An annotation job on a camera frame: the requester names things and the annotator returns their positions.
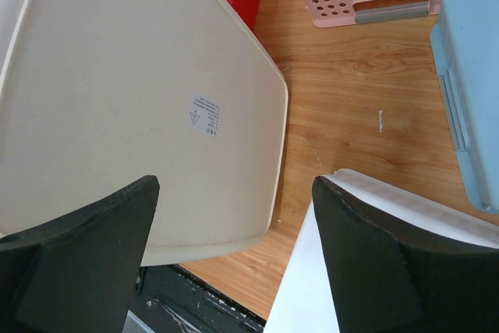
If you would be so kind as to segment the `large cream basket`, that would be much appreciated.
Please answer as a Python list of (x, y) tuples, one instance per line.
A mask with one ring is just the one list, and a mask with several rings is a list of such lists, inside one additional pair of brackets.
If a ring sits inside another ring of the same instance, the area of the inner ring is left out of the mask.
[(226, 0), (1, 0), (1, 234), (154, 175), (143, 265), (254, 246), (287, 107), (283, 75)]

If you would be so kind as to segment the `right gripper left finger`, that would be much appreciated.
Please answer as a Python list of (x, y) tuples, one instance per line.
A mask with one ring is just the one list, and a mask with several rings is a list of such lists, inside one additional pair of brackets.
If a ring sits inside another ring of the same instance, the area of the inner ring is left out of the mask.
[(1, 239), (3, 332), (120, 332), (159, 197), (153, 175)]

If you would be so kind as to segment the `small cream basket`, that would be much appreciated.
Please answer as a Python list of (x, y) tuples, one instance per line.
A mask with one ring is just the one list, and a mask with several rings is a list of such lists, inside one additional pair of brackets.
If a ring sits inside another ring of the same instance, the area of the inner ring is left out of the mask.
[[(361, 201), (441, 236), (492, 248), (498, 227), (351, 169), (327, 176)], [(308, 207), (265, 325), (266, 332), (337, 332), (313, 207)]]

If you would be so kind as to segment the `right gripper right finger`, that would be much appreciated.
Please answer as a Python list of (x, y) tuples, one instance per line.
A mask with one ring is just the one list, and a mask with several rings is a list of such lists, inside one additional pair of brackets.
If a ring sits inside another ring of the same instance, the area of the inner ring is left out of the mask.
[(324, 177), (313, 205), (340, 331), (497, 331), (496, 249), (418, 228)]

